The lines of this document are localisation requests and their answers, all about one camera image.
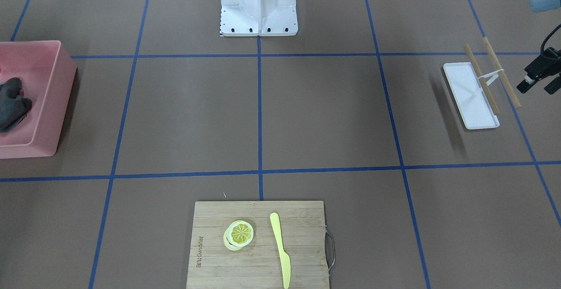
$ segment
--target dark cloth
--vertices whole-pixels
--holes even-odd
[[[32,107],[32,101],[20,95],[21,89],[21,80],[17,77],[0,85],[0,132],[14,129]]]

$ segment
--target plastic knife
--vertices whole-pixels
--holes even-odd
[[[284,289],[288,289],[290,286],[290,257],[284,251],[284,247],[282,245],[281,220],[279,219],[279,214],[276,212],[271,213],[269,218],[271,219],[271,226],[273,227],[273,233],[275,233],[275,240],[277,241],[277,248],[279,249],[283,287]]]

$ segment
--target lemon slice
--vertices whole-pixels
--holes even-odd
[[[253,227],[245,221],[234,221],[226,231],[226,239],[233,246],[244,247],[253,239]]]
[[[226,231],[224,231],[224,246],[229,249],[230,251],[239,251],[241,250],[243,247],[242,246],[235,246],[230,244],[230,242],[228,241],[228,239],[226,238],[226,235],[228,234],[228,229],[226,229]]]

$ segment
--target white tray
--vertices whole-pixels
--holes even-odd
[[[499,119],[493,114],[471,63],[446,63],[443,69],[465,127],[469,130],[499,127]]]

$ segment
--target wooden cutting board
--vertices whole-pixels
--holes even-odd
[[[272,212],[279,214],[284,250],[290,256],[289,288],[329,289],[323,201],[196,202],[187,288],[283,289]],[[243,249],[230,251],[223,235],[236,220],[250,223],[254,238]]]

